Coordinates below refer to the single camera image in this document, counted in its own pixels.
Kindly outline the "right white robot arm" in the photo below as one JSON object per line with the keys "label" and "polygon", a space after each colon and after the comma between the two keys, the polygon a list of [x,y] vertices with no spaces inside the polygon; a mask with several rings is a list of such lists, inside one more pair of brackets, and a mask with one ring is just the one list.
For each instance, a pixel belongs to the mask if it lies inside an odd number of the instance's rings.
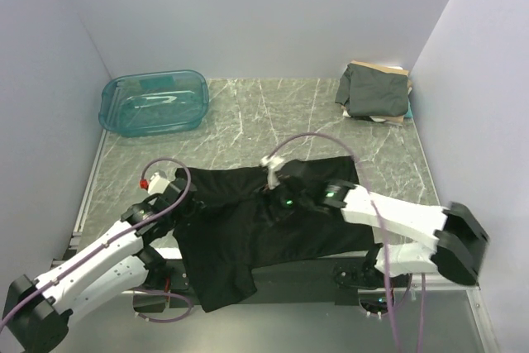
{"label": "right white robot arm", "polygon": [[406,237],[406,243],[384,242],[363,265],[367,283],[380,286],[402,274],[438,274],[452,283],[474,287],[479,282],[489,236],[470,209],[422,205],[370,192],[342,179],[317,177],[308,164],[265,156],[267,191],[279,196],[283,210],[335,213],[350,225],[377,227]]}

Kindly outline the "black t-shirt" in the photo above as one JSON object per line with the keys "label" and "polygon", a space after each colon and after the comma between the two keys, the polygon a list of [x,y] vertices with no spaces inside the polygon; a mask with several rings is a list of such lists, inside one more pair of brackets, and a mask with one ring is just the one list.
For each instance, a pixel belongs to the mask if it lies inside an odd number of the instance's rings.
{"label": "black t-shirt", "polygon": [[[348,156],[307,162],[327,178],[359,181]],[[370,227],[344,223],[335,213],[298,212],[270,221],[260,199],[267,184],[267,173],[260,167],[191,168],[189,173],[205,208],[182,220],[174,238],[189,278],[199,287],[224,274],[368,250],[374,243]]]}

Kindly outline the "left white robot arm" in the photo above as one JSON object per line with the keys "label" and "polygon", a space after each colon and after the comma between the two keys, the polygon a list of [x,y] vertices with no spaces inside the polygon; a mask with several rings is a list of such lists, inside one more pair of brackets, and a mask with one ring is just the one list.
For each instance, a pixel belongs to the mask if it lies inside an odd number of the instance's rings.
{"label": "left white robot arm", "polygon": [[172,231],[196,189],[190,179],[156,174],[144,183],[148,197],[132,206],[101,237],[34,279],[11,282],[1,328],[25,352],[51,352],[70,326],[129,289],[163,294],[172,269],[151,244]]}

